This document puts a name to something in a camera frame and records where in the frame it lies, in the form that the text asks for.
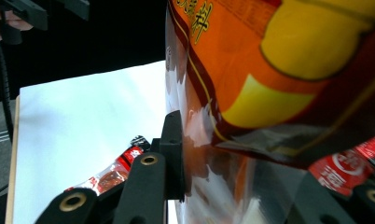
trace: transparent plastic film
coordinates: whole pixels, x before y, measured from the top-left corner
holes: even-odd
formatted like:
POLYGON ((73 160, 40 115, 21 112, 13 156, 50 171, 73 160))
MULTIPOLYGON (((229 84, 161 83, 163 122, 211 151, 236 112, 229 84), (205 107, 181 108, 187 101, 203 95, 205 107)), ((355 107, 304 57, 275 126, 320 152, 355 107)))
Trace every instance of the transparent plastic film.
POLYGON ((179 223, 284 223, 311 164, 375 136, 375 0, 169 0, 166 25, 166 105, 182 115, 187 180, 179 223), (289 175, 258 170, 298 175, 284 197, 272 187, 289 175))

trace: white surface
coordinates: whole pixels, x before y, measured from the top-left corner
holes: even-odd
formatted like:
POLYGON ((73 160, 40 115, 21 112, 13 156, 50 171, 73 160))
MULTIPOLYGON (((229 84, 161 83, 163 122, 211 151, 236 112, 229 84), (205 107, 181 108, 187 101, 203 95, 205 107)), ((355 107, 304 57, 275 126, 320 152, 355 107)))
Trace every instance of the white surface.
POLYGON ((21 89, 14 223, 35 223, 54 197, 106 168, 136 135, 160 137, 164 72, 158 62, 21 89))

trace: plastic packaging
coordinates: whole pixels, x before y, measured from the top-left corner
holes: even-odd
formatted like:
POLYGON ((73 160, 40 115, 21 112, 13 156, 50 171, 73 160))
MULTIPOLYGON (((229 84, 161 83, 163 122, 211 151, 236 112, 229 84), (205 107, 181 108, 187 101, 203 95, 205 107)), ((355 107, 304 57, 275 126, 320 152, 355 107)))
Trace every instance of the plastic packaging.
POLYGON ((257 161, 307 169, 375 136, 375 1, 169 0, 166 24, 180 223, 244 223, 274 193, 249 188, 257 161))
POLYGON ((100 195, 114 186, 127 180, 133 160, 150 149, 150 144, 143 136, 136 136, 130 146, 100 173, 90 177, 87 181, 69 189, 85 188, 94 190, 100 195))

